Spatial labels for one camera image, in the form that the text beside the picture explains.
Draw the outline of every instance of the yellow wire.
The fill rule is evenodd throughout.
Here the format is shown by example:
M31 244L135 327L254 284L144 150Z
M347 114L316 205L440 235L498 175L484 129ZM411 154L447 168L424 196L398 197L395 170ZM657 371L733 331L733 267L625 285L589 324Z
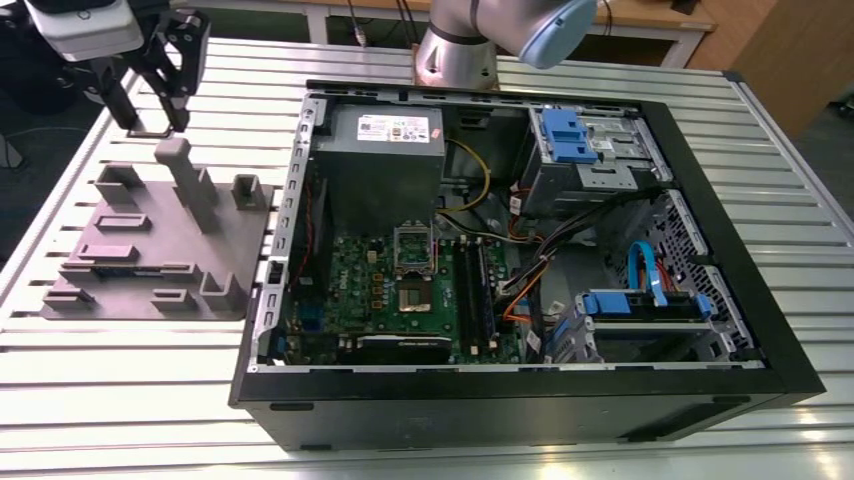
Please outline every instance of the yellow wire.
M452 138L448 138L446 140L452 144L455 144L456 146L459 146L459 148L466 150L468 155L471 155L472 158L478 161L478 165L480 165L480 169L483 170L483 191L480 192L480 195L478 195L478 198L475 198L466 205L460 205L459 207L439 209L439 212L442 213L452 213L452 212L462 212L463 210L470 209L471 207L478 205L478 203L480 203L480 200L486 198L487 194L490 193L490 168L486 166L486 162L483 161L483 158L480 157L480 155L478 155L478 152L475 152L468 145L466 145L459 140L454 140Z

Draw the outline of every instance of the power cord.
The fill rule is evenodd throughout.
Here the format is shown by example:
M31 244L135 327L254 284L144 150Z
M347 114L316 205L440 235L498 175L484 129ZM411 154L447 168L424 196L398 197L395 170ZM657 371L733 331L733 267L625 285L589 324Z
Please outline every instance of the power cord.
M602 3L605 3L605 8L609 11L606 20L605 20L605 36L610 37L611 36L611 32L614 30L614 12L611 11L611 4L609 3L609 0L602 0Z
M395 30L398 30L398 27L400 26L400 20L398 20L395 22L395 24L391 26L391 28L388 29L388 31L386 32L386 35L383 35L383 38L380 38L379 40L375 40L374 42L371 42L375 46L380 46L380 44L388 40L391 38L391 34L395 33Z
M352 7L352 0L347 0L347 5L350 6L350 19L352 20L352 33L356 37L359 46L364 48L368 46L368 37L364 34L364 30L362 30L362 24L359 23L359 20L356 20L356 11Z
M403 22L403 34L406 35L406 44L408 46L408 48L412 48L412 37L410 37L410 29L406 27L406 17L403 15L403 4L400 3L400 0L395 0L395 2L398 3L398 14L400 15L400 21Z
M418 42L420 35L418 34L418 28L415 26L415 20L412 19L412 10L410 10L410 2L408 0L402 0L403 8L406 8L406 15L410 17L410 26L412 27L412 38L414 41Z

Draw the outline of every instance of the aluminum extrusion table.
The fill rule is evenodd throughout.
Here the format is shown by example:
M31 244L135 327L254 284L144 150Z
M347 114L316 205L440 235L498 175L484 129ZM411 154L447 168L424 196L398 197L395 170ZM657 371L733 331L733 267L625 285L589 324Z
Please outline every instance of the aluminum extrusion table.
M212 39L190 101L191 159L214 181L286 178L308 78L411 82L410 52ZM719 73L499 62L504 90L663 101L703 165L829 393L673 444L284 453L228 408L242 322L47 321L41 297L75 246L105 164L168 178L156 141L101 114L0 274L0 474L109 478L767 478L854 471L854 229L753 94ZM162 115L126 83L144 120Z

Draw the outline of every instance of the slotted table surface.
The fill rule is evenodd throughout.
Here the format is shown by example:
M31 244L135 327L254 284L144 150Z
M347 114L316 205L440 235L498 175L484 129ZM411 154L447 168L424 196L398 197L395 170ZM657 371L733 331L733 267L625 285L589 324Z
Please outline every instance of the slotted table surface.
M256 174L276 186L274 204L306 80L411 83L403 50L212 39L207 65L184 134L192 161L208 167L214 181ZM144 179L168 179L154 161L156 141L128 138L101 114L0 274L0 473L123 479L250 472L276 479L850 476L853 229L750 91L717 72L585 63L542 72L512 59L500 60L499 81L503 90L670 105L829 392L671 444L283 452L246 412L226 404L242 322L39 317L100 198L91 182L103 166L130 162ZM128 77L126 84L143 118L159 116L144 82Z

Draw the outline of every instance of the green circuit board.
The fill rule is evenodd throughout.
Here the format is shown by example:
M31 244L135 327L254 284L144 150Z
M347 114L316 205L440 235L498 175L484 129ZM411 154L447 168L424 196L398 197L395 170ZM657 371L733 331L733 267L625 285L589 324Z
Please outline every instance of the green circuit board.
M330 288L323 303L323 333L446 337L454 342L452 363L518 363L515 333L499 335L496 348L479 355L460 347L454 275L456 241L439 240L427 246L411 239L400 243L398 256L407 262L434 257L434 274L426 276L402 276L395 272L392 242L391 236L335 238ZM482 248L488 267L484 273L495 286L508 276L503 246L490 241ZM331 346L326 342L314 348L323 350ZM315 352L312 358L324 363L330 355Z

